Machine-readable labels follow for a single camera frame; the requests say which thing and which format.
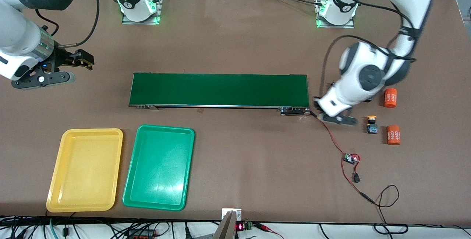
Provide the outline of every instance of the orange can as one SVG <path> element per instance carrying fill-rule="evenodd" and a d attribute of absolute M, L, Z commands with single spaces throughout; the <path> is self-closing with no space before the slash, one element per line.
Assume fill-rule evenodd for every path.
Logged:
<path fill-rule="evenodd" d="M 387 126 L 387 144 L 389 145 L 401 144 L 401 131 L 399 130 L 399 126 L 397 125 Z"/>
<path fill-rule="evenodd" d="M 397 105 L 397 90 L 395 88 L 387 88 L 384 91 L 384 107 L 395 108 Z"/>

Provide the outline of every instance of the brown table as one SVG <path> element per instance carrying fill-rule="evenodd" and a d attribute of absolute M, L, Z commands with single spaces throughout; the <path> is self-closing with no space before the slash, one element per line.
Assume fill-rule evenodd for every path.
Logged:
<path fill-rule="evenodd" d="M 364 0 L 389 4 L 387 0 Z M 60 24 L 55 36 L 76 43 L 89 32 L 94 0 L 74 0 L 65 11 L 43 11 Z M 32 11 L 26 15 L 44 24 Z M 274 110 L 129 108 L 132 73 L 307 74 L 318 95 L 321 64 L 341 34 L 385 46 L 399 17 L 360 7 L 355 29 L 316 28 L 313 6 L 289 0 L 165 0 L 159 26 L 121 25 L 112 0 L 101 0 L 99 24 L 82 46 L 93 71 L 73 71 L 73 84 L 20 91 L 0 78 L 0 214 L 43 215 L 57 149 L 72 128 L 120 128 L 123 155 L 114 207 L 95 217 L 218 219 L 223 207 L 241 207 L 260 221 L 380 222 L 375 207 L 343 178 L 340 153 L 310 116 L 280 117 Z M 331 54 L 326 82 L 339 77 L 343 41 Z M 361 155 L 359 189 L 376 197 L 387 184 L 400 190 L 383 212 L 388 222 L 471 224 L 471 45 L 454 0 L 434 0 L 405 81 L 395 85 L 399 105 L 381 96 L 354 108 L 362 120 L 397 123 L 402 145 L 384 144 L 385 131 L 330 125 L 346 152 Z M 142 124 L 196 131 L 187 205 L 181 212 L 123 206 L 124 182 L 136 129 Z M 391 202 L 394 192 L 385 194 Z"/>

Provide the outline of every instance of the tray rim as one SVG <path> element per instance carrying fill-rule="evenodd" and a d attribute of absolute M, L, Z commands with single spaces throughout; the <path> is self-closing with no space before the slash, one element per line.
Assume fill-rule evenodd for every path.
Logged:
<path fill-rule="evenodd" d="M 59 169 L 59 164 L 60 164 L 60 158 L 62 156 L 62 150 L 64 148 L 64 142 L 65 138 L 70 134 L 74 132 L 116 132 L 118 133 L 119 136 L 119 151 L 116 156 L 116 165 L 115 165 L 115 174 L 113 177 L 113 191 L 111 193 L 111 202 L 110 204 L 103 206 L 103 207 L 87 207 L 87 208 L 82 208 L 80 210 L 77 210 L 77 208 L 73 207 L 53 207 L 51 205 L 51 200 L 52 200 L 52 188 L 54 187 L 54 184 L 56 183 L 57 179 L 57 170 Z M 118 186 L 118 176 L 119 176 L 119 165 L 121 163 L 121 152 L 123 151 L 123 131 L 118 129 L 118 128 L 99 128 L 99 129 L 69 129 L 66 130 L 61 137 L 61 141 L 59 144 L 59 150 L 57 152 L 57 158 L 56 158 L 56 164 L 54 165 L 54 172 L 52 173 L 52 179 L 51 179 L 51 184 L 49 186 L 49 192 L 47 194 L 47 201 L 46 201 L 46 209 L 49 212 L 94 212 L 94 211 L 107 211 L 113 207 L 113 205 L 116 202 L 116 189 Z"/>
<path fill-rule="evenodd" d="M 128 182 L 130 180 L 130 175 L 131 175 L 131 165 L 133 165 L 134 159 L 135 159 L 134 151 L 136 150 L 136 147 L 137 147 L 138 136 L 141 133 L 141 131 L 144 130 L 144 128 L 146 128 L 146 127 L 159 127 L 159 128 L 187 130 L 189 132 L 188 134 L 191 135 L 191 149 L 190 149 L 190 153 L 189 153 L 190 158 L 187 161 L 188 170 L 187 170 L 187 174 L 185 174 L 185 181 L 187 182 L 187 184 L 183 186 L 182 203 L 181 203 L 180 207 L 177 208 L 177 209 L 137 206 L 136 201 L 131 200 L 131 191 L 129 191 L 129 199 L 127 198 L 128 192 L 126 190 L 131 188 L 131 187 L 128 187 Z M 126 177 L 126 183 L 124 184 L 123 198 L 122 198 L 123 205 L 125 205 L 126 207 L 145 208 L 145 209 L 152 209 L 152 210 L 165 210 L 165 211 L 181 211 L 181 210 L 183 210 L 185 208 L 186 204 L 187 204 L 187 191 L 188 191 L 188 185 L 190 183 L 190 170 L 191 170 L 191 161 L 192 161 L 194 147 L 195 147 L 195 131 L 192 128 L 173 127 L 173 126 L 160 126 L 160 125 L 152 125 L 152 124 L 140 125 L 139 128 L 136 131 L 136 138 L 134 140 L 134 147 L 132 149 L 131 161 L 129 163 L 129 168 L 128 168 L 128 175 Z M 165 204 L 151 203 L 151 202 L 147 202 L 147 204 L 165 205 Z"/>

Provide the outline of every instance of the plastic tray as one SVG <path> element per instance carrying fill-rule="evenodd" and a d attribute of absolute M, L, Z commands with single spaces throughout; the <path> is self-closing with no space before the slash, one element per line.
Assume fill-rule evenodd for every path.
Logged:
<path fill-rule="evenodd" d="M 62 135 L 46 207 L 50 212 L 109 210 L 116 196 L 123 132 L 68 130 Z"/>
<path fill-rule="evenodd" d="M 180 211 L 187 200 L 195 132 L 188 128 L 142 125 L 132 152 L 123 204 Z"/>

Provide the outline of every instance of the teal cable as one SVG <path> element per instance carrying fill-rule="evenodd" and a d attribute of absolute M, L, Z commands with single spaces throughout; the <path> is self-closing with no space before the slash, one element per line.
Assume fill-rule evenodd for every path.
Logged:
<path fill-rule="evenodd" d="M 54 236 L 54 239 L 59 239 L 59 237 L 57 237 L 56 231 L 54 230 L 54 226 L 52 226 L 52 219 L 49 219 L 49 227 L 51 228 L 51 232 Z"/>

